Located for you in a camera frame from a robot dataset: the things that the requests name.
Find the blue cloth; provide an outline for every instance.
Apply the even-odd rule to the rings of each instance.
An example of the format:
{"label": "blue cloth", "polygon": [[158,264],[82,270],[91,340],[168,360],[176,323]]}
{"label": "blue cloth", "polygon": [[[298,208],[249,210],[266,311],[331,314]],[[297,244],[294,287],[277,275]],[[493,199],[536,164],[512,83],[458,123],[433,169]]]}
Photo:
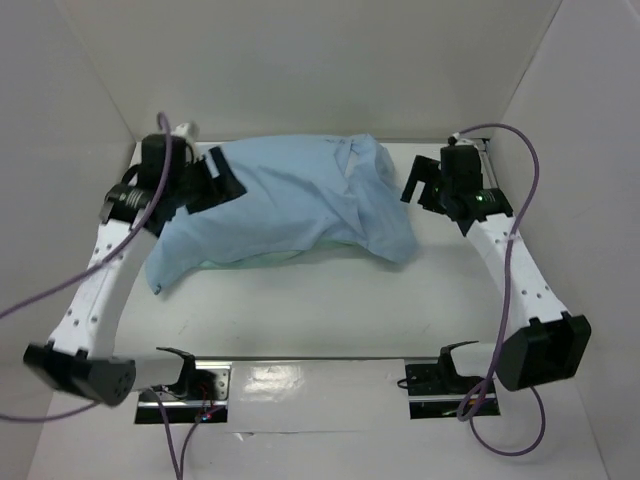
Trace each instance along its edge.
{"label": "blue cloth", "polygon": [[193,268],[260,266],[327,242],[396,263],[415,252],[389,152],[370,135],[251,138],[222,150],[247,193],[193,215],[178,210],[146,262],[155,293]]}

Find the white table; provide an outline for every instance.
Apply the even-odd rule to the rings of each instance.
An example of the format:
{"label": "white table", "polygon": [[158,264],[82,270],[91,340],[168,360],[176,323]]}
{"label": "white table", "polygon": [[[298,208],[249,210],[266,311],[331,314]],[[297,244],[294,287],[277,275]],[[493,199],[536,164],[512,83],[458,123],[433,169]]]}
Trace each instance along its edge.
{"label": "white table", "polygon": [[[387,148],[402,185],[414,156],[438,157],[440,145]],[[141,275],[117,352],[407,357],[491,341],[500,295],[486,267],[448,219],[417,205],[410,216],[421,248],[404,268],[345,249],[265,270],[201,271],[159,297]],[[199,427],[185,478],[607,478],[573,381],[541,389],[549,428],[540,449],[504,459],[455,419],[409,420],[395,385],[403,376],[401,360],[235,363],[228,423]],[[496,446],[522,448],[539,425],[533,397],[498,393],[503,415],[478,419],[479,429]],[[55,395],[50,412],[79,403]],[[133,425],[135,404],[131,395],[119,408],[45,425],[29,478],[174,478],[162,426]],[[187,428],[174,427],[178,446]]]}

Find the cable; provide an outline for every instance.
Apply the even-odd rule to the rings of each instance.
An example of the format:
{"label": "cable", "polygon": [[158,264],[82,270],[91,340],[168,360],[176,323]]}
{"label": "cable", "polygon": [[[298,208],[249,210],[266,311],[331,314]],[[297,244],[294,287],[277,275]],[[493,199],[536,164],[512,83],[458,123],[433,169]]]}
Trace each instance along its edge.
{"label": "cable", "polygon": [[489,385],[491,384],[493,374],[495,373],[496,368],[498,366],[498,360],[500,359],[500,354],[502,353],[502,344],[504,343],[504,337],[507,331],[507,323],[509,320],[509,308],[511,306],[511,257],[513,255],[513,241],[515,238],[515,234],[518,231],[520,224],[522,223],[522,219],[524,218],[525,213],[527,213],[527,210],[529,209],[529,205],[531,205],[533,196],[535,195],[536,190],[538,189],[538,183],[540,182],[540,160],[538,158],[538,154],[536,153],[535,148],[533,147],[533,144],[527,138],[527,136],[524,133],[522,133],[522,131],[520,131],[519,129],[504,123],[483,123],[480,125],[474,125],[473,127],[465,128],[464,130],[461,130],[460,132],[455,133],[453,137],[457,140],[460,138],[461,135],[464,135],[469,132],[473,132],[475,130],[481,130],[483,128],[501,128],[503,130],[508,130],[512,133],[515,133],[518,137],[522,139],[522,141],[525,143],[525,145],[529,149],[529,152],[531,153],[531,158],[533,160],[533,181],[531,182],[531,188],[529,190],[527,198],[524,201],[524,204],[522,205],[522,209],[516,215],[516,218],[513,222],[513,226],[511,227],[511,232],[509,233],[509,237],[507,240],[507,249],[505,252],[505,259],[504,259],[504,298],[502,302],[502,318],[500,320],[498,338],[496,339],[496,346],[493,350],[491,363],[489,364],[489,369],[487,371],[486,377],[480,383],[478,383],[475,387],[473,387],[469,391],[469,393],[465,395],[464,399],[460,402],[460,405],[458,406],[458,409],[456,412],[456,417],[461,422],[469,421],[471,423],[471,431],[473,432],[473,435],[476,437],[476,439],[480,442],[480,444],[483,447],[487,448],[488,450],[490,450],[491,452],[497,455],[502,455],[505,457],[519,457],[532,452],[535,448],[538,447],[538,445],[540,445],[540,442],[542,442],[542,438],[544,437],[544,433],[547,427],[547,418],[544,410],[544,403],[542,402],[542,398],[540,397],[540,394],[538,394],[538,391],[534,387],[531,387],[531,391],[533,392],[533,395],[535,396],[536,401],[538,402],[538,407],[540,408],[540,432],[538,433],[538,437],[536,438],[536,440],[529,447],[523,450],[519,450],[516,452],[505,452],[502,450],[498,450],[490,446],[489,444],[487,444],[480,437],[480,435],[476,431],[475,425],[473,424],[473,417],[476,415],[476,413],[478,413],[478,410],[481,408],[483,403],[482,401],[475,402],[475,404],[473,404],[471,408],[469,408],[469,410],[466,412],[465,412],[465,409],[469,405],[469,401],[471,400],[471,397],[473,397],[473,395],[477,394],[479,400],[484,400],[485,395],[487,394],[487,391],[489,389]]}
{"label": "cable", "polygon": [[4,413],[0,413],[0,420],[3,422],[10,423],[47,423],[54,422],[56,420],[64,420],[65,418],[73,417],[78,413],[86,412],[87,410],[92,409],[93,407],[97,407],[98,402],[90,403],[89,405],[85,405],[84,407],[76,408],[75,410],[70,410],[65,413],[56,413],[55,415],[49,415],[48,417],[19,417],[16,415],[7,415]]}
{"label": "cable", "polygon": [[[122,253],[122,251],[127,247],[127,245],[129,245],[129,243],[131,243],[131,240],[133,240],[133,238],[140,232],[140,230],[142,230],[144,225],[149,220],[149,217],[151,217],[151,214],[153,213],[153,210],[155,209],[156,205],[158,204],[158,201],[160,200],[160,197],[162,196],[162,192],[163,192],[164,187],[165,187],[165,185],[167,183],[167,178],[169,177],[169,167],[171,165],[171,125],[169,124],[169,120],[167,119],[167,116],[163,112],[158,113],[158,126],[162,130],[164,130],[165,135],[166,135],[166,148],[165,148],[165,155],[164,155],[164,166],[162,167],[162,175],[160,176],[160,182],[158,183],[158,188],[156,189],[155,193],[153,194],[153,198],[151,199],[151,202],[149,203],[149,205],[145,209],[140,221],[133,226],[133,228],[129,232],[129,235],[127,235],[124,238],[124,240],[122,240],[122,242],[120,242],[120,244],[118,246],[116,246],[108,255],[106,255],[102,259],[102,261],[96,263],[95,265],[93,265],[92,267],[88,268],[84,272],[79,273],[77,275],[74,275],[73,277],[69,278],[68,280],[65,280],[64,282],[62,282],[62,283],[60,283],[60,284],[58,284],[58,285],[56,285],[54,287],[51,287],[48,290],[40,292],[40,293],[38,293],[38,294],[36,294],[36,295],[34,295],[32,297],[29,297],[29,298],[19,302],[19,303],[16,303],[12,307],[7,308],[6,310],[4,310],[3,312],[0,313],[0,320],[2,320],[5,317],[8,317],[9,315],[11,315],[12,313],[17,312],[18,310],[26,308],[29,305],[33,305],[34,303],[37,303],[40,300],[43,300],[43,299],[45,299],[45,298],[47,298],[47,297],[49,297],[49,296],[51,296],[51,295],[53,295],[55,293],[58,293],[61,290],[64,290],[67,287],[70,287],[71,285],[73,285],[75,283],[78,283],[78,282],[90,277],[91,275],[96,273],[98,270],[103,268],[105,265],[107,265],[111,260],[116,258],[120,253]],[[87,410],[89,410],[90,408],[95,407],[96,405],[97,405],[96,403],[91,403],[89,405],[85,405],[84,407],[78,408],[76,410],[71,410],[71,411],[66,412],[66,413],[60,413],[60,414],[56,414],[56,415],[51,415],[49,417],[18,417],[18,416],[14,416],[14,415],[8,415],[8,414],[0,413],[0,420],[1,421],[5,421],[5,422],[14,422],[14,423],[45,423],[45,422],[52,422],[54,420],[62,420],[62,419],[69,418],[69,417],[72,417],[74,415],[77,415],[79,413],[86,412]]]}
{"label": "cable", "polygon": [[[153,396],[153,399],[158,404],[158,409],[160,410],[160,416],[162,417],[162,423],[164,424],[164,431],[167,436],[167,446],[169,447],[169,455],[171,457],[171,463],[173,464],[173,471],[175,472],[176,480],[182,480],[184,477],[184,458],[187,454],[187,446],[189,445],[189,440],[191,440],[191,437],[196,431],[196,428],[198,428],[198,425],[200,425],[200,423],[202,422],[203,415],[197,415],[195,417],[193,425],[191,425],[191,428],[187,432],[187,436],[185,437],[184,443],[182,444],[182,450],[180,451],[180,463],[178,463],[178,460],[176,458],[176,451],[173,446],[173,437],[171,436],[171,424],[169,423],[169,416],[167,415],[167,409],[162,404],[162,400],[160,399],[160,397],[156,392],[154,392],[151,389],[147,391],[151,393],[151,395]],[[221,408],[223,407],[211,408],[210,410],[205,412],[204,415],[209,416],[212,413],[217,412]]]}
{"label": "cable", "polygon": [[64,282],[49,288],[48,290],[44,290],[43,292],[33,295],[32,297],[29,297],[21,302],[16,303],[12,307],[7,308],[6,310],[0,313],[0,320],[2,320],[5,317],[8,317],[9,315],[17,312],[18,310],[22,310],[23,308],[28,307],[29,305],[33,305],[34,303],[37,303],[40,300],[43,300],[44,298],[50,297],[51,295],[58,293],[64,290],[65,288],[68,288],[71,285],[90,277],[91,275],[96,273],[98,270],[100,270],[102,267],[104,267],[106,264],[108,264],[111,260],[113,260],[118,255],[120,255],[122,251],[127,247],[127,245],[131,243],[131,240],[133,240],[133,238],[140,232],[140,230],[142,230],[144,225],[149,220],[149,217],[151,217],[151,214],[153,213],[153,210],[155,209],[156,205],[158,205],[158,202],[160,201],[160,197],[162,196],[162,192],[167,183],[167,178],[169,176],[169,167],[171,165],[171,126],[169,125],[169,120],[167,119],[167,116],[163,112],[158,113],[158,125],[162,130],[164,130],[167,137],[166,151],[164,156],[164,166],[162,168],[162,176],[160,177],[160,183],[158,183],[158,188],[153,194],[151,203],[149,203],[149,205],[145,209],[144,214],[142,215],[142,218],[140,219],[140,221],[133,226],[133,228],[129,232],[129,235],[127,235],[125,239],[122,240],[122,242],[116,248],[114,248],[108,255],[106,255],[100,262],[96,263],[92,267],[89,267],[84,272],[74,275],[73,277],[65,280]]}

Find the light blue fabric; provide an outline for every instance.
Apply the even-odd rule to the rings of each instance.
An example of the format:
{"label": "light blue fabric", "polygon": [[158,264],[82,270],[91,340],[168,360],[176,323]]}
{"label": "light blue fabric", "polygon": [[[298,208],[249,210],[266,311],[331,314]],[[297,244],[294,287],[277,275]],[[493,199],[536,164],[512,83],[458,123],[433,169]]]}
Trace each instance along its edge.
{"label": "light blue fabric", "polygon": [[146,262],[155,293],[193,268],[258,266],[256,256],[268,263],[318,243],[358,244],[396,263],[415,252],[389,152],[370,135],[251,138],[222,150],[247,193],[176,213]]}

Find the white wall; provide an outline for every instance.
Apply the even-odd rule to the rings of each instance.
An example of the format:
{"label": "white wall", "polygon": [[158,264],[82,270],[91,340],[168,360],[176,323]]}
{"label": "white wall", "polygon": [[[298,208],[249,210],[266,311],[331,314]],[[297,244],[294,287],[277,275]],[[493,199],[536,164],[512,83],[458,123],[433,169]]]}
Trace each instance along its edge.
{"label": "white wall", "polygon": [[446,138],[498,120],[559,0],[60,0],[138,137]]}
{"label": "white wall", "polygon": [[[0,15],[0,310],[86,266],[102,197],[132,136],[53,2]],[[70,290],[0,321],[0,411],[43,415],[51,393],[21,367]],[[40,425],[0,422],[0,477],[25,478]]]}
{"label": "white wall", "polygon": [[[578,379],[612,480],[637,477],[640,444],[630,407],[640,395],[639,11],[637,0],[565,0],[504,116],[531,137],[542,165],[527,243],[594,329]],[[531,160],[509,134],[490,147],[519,207]]]}

